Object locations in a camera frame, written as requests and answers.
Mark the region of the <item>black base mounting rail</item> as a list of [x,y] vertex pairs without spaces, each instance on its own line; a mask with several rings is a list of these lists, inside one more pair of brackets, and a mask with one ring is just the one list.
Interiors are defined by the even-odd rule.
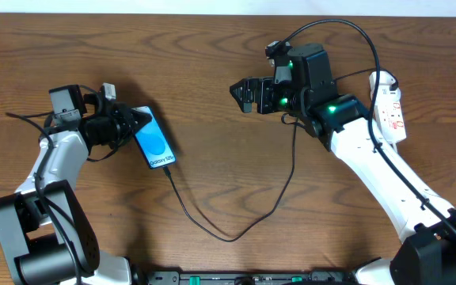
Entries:
[[149,285],[279,285],[359,284],[351,273],[326,270],[311,272],[173,272],[147,274]]

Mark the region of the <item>white USB charger adapter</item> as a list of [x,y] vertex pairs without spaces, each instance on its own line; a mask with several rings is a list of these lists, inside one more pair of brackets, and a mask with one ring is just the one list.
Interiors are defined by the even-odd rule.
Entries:
[[[377,72],[374,71],[370,74],[369,83],[370,89],[373,90],[375,88]],[[398,89],[399,82],[393,76],[393,74],[387,70],[381,70],[379,72],[379,86],[389,86],[390,91],[395,91]]]

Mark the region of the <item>white power strip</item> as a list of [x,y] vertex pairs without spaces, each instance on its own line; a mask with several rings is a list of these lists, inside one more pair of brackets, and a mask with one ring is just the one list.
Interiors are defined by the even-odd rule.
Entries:
[[390,91],[389,86],[378,87],[374,115],[382,136],[391,145],[406,139],[400,99],[401,91],[399,88]]

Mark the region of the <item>blue Galaxy smartphone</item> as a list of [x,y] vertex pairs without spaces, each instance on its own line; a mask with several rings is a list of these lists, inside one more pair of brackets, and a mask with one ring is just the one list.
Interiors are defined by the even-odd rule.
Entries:
[[150,121],[145,123],[135,134],[137,142],[147,165],[151,169],[166,167],[176,162],[176,157],[170,147],[158,121],[150,107],[133,108],[138,115],[148,115]]

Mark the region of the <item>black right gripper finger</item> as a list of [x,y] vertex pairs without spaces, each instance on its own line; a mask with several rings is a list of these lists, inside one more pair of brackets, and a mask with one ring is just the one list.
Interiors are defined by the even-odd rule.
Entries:
[[256,99],[260,94],[260,79],[243,78],[230,87],[230,94],[235,99]]
[[243,113],[250,113],[252,111],[252,106],[254,102],[252,95],[241,95],[239,97],[236,97],[236,101],[240,110]]

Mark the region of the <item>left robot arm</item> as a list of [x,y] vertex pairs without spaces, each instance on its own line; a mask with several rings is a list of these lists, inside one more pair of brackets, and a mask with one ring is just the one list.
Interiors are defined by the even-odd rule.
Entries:
[[145,284],[136,264],[100,250],[74,189],[93,147],[117,152],[151,123],[151,110],[117,101],[108,83],[98,91],[65,85],[49,95],[39,156],[14,194],[0,198],[0,245],[13,283]]

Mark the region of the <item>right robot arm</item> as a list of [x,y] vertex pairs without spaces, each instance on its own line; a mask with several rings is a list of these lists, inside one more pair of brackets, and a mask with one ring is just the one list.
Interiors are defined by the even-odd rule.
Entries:
[[339,95],[320,44],[286,46],[271,58],[271,77],[243,78],[230,94],[244,113],[289,112],[312,137],[348,165],[382,206],[401,247],[353,271],[359,284],[456,284],[456,209],[433,192],[383,138],[377,151],[367,108]]

